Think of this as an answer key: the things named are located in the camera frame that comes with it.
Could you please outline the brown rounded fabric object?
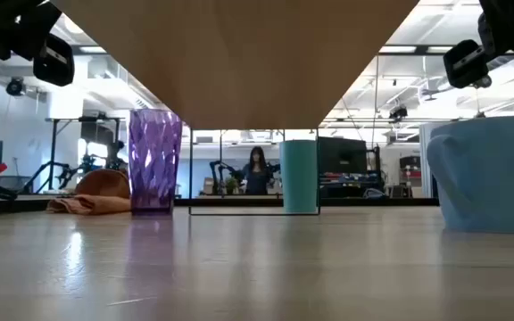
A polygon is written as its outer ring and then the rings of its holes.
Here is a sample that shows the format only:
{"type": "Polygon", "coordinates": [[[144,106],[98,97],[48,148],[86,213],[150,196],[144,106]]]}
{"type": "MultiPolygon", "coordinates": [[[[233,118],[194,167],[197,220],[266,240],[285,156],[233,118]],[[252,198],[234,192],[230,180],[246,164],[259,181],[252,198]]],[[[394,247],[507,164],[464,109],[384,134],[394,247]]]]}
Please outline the brown rounded fabric object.
{"type": "Polygon", "coordinates": [[[75,194],[129,199],[129,177],[124,171],[96,169],[81,178],[75,187],[75,194]]]}

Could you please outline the black metal table stand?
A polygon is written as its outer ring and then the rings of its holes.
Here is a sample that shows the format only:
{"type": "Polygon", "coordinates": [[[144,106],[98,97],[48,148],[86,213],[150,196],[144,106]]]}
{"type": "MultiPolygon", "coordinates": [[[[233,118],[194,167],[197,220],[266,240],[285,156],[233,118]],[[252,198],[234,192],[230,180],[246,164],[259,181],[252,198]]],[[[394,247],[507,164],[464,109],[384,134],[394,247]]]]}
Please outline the black metal table stand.
{"type": "Polygon", "coordinates": [[[83,175],[101,168],[117,169],[122,119],[103,113],[77,118],[48,118],[52,125],[50,155],[39,171],[46,179],[39,193],[55,193],[77,183],[83,175]]]}

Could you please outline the orange folded cloth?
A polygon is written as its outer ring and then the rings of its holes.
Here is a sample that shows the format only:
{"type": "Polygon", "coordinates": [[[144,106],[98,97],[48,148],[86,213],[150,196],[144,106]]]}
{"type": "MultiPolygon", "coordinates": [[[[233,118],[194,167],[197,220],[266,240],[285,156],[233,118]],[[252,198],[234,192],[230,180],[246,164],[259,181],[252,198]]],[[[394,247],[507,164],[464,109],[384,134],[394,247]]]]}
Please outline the orange folded cloth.
{"type": "Polygon", "coordinates": [[[131,211],[130,199],[118,196],[78,194],[70,198],[52,199],[46,207],[50,213],[99,216],[131,211]]]}

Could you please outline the light blue mug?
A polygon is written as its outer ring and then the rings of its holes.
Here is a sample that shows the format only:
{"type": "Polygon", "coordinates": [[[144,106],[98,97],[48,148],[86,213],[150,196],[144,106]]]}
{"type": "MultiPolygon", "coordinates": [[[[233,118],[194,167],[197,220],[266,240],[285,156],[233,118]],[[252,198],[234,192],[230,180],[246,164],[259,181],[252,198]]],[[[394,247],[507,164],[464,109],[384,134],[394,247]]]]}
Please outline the light blue mug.
{"type": "Polygon", "coordinates": [[[433,129],[427,163],[447,228],[514,234],[514,116],[433,129]]]}

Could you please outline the purple faceted plastic tumbler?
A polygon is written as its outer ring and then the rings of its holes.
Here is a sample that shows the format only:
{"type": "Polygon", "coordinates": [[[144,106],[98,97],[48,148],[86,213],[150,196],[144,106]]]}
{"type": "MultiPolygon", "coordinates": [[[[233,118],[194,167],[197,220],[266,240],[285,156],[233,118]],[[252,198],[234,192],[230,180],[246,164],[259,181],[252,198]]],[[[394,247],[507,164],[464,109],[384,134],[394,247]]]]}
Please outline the purple faceted plastic tumbler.
{"type": "Polygon", "coordinates": [[[136,216],[173,211],[183,123],[171,111],[133,110],[128,125],[131,212],[136,216]]]}

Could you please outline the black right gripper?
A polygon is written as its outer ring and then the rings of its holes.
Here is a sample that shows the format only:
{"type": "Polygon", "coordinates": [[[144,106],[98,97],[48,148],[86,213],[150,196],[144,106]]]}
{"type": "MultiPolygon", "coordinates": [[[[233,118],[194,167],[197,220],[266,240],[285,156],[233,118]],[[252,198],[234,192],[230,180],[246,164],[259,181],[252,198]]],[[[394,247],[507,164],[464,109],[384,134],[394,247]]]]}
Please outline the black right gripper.
{"type": "Polygon", "coordinates": [[[488,56],[476,41],[468,39],[459,42],[444,54],[446,77],[451,86],[464,88],[488,75],[488,56]]]}

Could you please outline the person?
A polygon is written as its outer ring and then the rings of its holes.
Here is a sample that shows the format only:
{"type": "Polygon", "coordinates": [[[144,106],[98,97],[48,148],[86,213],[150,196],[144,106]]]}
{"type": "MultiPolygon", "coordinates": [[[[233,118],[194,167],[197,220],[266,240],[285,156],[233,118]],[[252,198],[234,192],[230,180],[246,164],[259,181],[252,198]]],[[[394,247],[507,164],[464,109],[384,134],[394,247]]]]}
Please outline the person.
{"type": "Polygon", "coordinates": [[[248,195],[267,195],[273,180],[264,151],[260,146],[252,148],[249,161],[242,169],[245,181],[245,193],[248,195]]]}

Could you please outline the large black screen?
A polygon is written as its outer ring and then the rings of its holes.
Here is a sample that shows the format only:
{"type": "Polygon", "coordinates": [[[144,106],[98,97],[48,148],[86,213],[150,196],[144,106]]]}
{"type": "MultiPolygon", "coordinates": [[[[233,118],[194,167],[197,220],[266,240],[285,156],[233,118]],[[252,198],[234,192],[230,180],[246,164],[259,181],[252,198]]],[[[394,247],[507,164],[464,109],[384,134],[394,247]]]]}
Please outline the large black screen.
{"type": "Polygon", "coordinates": [[[364,174],[368,170],[367,146],[362,140],[319,138],[319,172],[364,174]]]}

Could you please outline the light wooden shelf board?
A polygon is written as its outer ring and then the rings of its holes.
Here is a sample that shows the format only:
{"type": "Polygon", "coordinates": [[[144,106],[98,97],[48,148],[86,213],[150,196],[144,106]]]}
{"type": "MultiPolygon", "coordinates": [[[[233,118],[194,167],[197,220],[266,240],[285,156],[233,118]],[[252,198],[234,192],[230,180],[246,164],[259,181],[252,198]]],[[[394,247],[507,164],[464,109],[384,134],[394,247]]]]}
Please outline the light wooden shelf board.
{"type": "Polygon", "coordinates": [[[53,0],[195,129],[315,128],[418,0],[53,0]]]}

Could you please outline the teal cylindrical cup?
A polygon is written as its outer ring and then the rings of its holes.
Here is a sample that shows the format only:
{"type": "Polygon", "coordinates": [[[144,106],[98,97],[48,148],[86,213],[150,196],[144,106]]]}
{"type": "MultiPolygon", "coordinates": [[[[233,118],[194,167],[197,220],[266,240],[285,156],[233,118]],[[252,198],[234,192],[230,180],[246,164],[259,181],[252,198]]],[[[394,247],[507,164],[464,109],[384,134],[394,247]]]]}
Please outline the teal cylindrical cup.
{"type": "Polygon", "coordinates": [[[314,140],[289,140],[280,145],[280,172],[287,214],[317,213],[317,144],[314,140]]]}

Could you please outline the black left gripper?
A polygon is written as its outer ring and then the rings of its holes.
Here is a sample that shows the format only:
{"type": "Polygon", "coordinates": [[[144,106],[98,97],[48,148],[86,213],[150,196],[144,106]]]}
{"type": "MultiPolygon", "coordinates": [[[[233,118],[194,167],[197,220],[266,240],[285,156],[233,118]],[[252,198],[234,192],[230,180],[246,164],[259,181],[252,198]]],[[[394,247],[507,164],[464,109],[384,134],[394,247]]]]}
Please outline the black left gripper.
{"type": "Polygon", "coordinates": [[[75,73],[71,46],[49,34],[33,58],[33,73],[36,78],[56,86],[71,84],[75,73]]]}

